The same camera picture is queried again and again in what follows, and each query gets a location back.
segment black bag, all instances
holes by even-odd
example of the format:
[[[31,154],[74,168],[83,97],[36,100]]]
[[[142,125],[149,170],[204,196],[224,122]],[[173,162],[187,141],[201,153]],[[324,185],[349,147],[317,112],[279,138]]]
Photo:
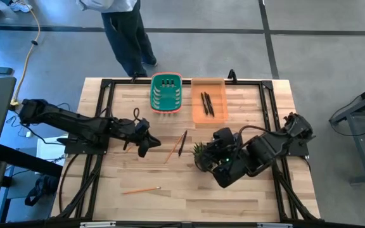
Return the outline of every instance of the black bag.
[[[36,180],[35,187],[30,190],[28,196],[26,196],[25,205],[33,206],[42,196],[55,193],[58,187],[58,181],[59,179],[57,177],[52,177],[49,175],[40,176]]]

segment gray shirt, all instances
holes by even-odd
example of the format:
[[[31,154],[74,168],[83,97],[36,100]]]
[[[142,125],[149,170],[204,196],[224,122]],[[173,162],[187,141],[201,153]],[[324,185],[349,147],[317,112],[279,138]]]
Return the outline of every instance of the gray shirt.
[[[130,12],[138,0],[114,0],[112,6],[102,13]]]

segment wooden table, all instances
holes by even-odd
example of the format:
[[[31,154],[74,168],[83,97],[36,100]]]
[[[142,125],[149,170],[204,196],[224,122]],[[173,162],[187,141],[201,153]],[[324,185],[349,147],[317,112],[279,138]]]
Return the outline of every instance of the wooden table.
[[[86,78],[79,113],[94,116],[100,84],[101,78]],[[288,80],[273,80],[273,84],[281,125],[284,125],[283,117],[291,111],[295,112],[290,83]],[[183,86],[182,108],[179,113],[161,115],[150,109],[149,85],[116,85],[112,110],[114,116],[132,119],[133,109],[138,107],[140,117],[150,122],[151,134],[161,140],[162,145],[151,148],[146,157],[140,158],[137,147],[126,153],[122,150],[124,142],[111,139],[101,168],[94,220],[279,221],[271,169],[254,178],[244,176],[223,189],[211,173],[203,173],[195,167],[191,153],[194,143],[209,142],[212,133],[222,127],[230,127],[232,132],[237,132],[246,124],[264,127],[258,88],[251,85],[226,86],[228,121],[225,124],[196,125],[191,116],[190,87]],[[186,129],[188,136],[181,157],[174,153],[167,164],[163,164],[168,152]],[[246,130],[243,139],[257,134],[261,134],[261,131]],[[64,206],[80,188],[85,159],[85,155],[80,155],[69,168],[63,185]],[[294,191],[311,213],[318,217],[314,186],[306,162],[301,158],[288,157],[288,166]],[[157,186],[161,186],[161,190],[122,195],[122,192],[128,190]],[[285,193],[283,197],[289,215]],[[89,192],[86,194],[83,213],[88,198]],[[52,216],[57,214],[58,197],[54,202]]]

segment plastic basket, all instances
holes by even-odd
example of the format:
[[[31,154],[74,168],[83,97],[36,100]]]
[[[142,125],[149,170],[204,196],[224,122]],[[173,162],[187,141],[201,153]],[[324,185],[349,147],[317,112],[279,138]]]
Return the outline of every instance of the plastic basket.
[[[151,78],[150,105],[157,113],[175,113],[181,108],[183,81],[179,73],[156,73]]]

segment concrete floor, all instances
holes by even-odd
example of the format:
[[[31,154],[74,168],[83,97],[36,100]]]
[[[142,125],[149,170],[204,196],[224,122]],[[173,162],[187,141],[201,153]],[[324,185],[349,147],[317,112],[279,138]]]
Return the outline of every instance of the concrete floor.
[[[31,3],[42,25],[102,27],[99,13],[78,11],[73,0]],[[270,29],[365,30],[365,0],[265,3]],[[0,6],[1,25],[35,24],[31,15]],[[141,13],[149,28],[263,28],[258,0],[151,0],[142,2]],[[14,68],[13,76],[18,79],[35,34],[0,30],[0,66]],[[240,78],[272,78],[264,35],[149,36],[159,60],[159,66],[149,74],[175,71],[184,77],[225,77],[233,68]],[[39,44],[31,56],[21,98],[67,102],[76,110],[85,77],[125,76],[102,32],[43,32]],[[317,135],[308,147],[322,218],[365,225],[365,184],[348,183],[349,178],[362,174],[353,139],[334,133],[328,124],[335,110],[365,91],[365,36],[273,35],[272,45],[279,77],[290,80],[297,111]],[[349,133],[346,125],[339,129]],[[0,143],[13,148],[36,146],[36,139],[18,137],[18,130],[5,125]],[[62,133],[46,125],[34,130],[44,137]],[[20,215],[14,214],[10,214],[11,220],[20,220]]]

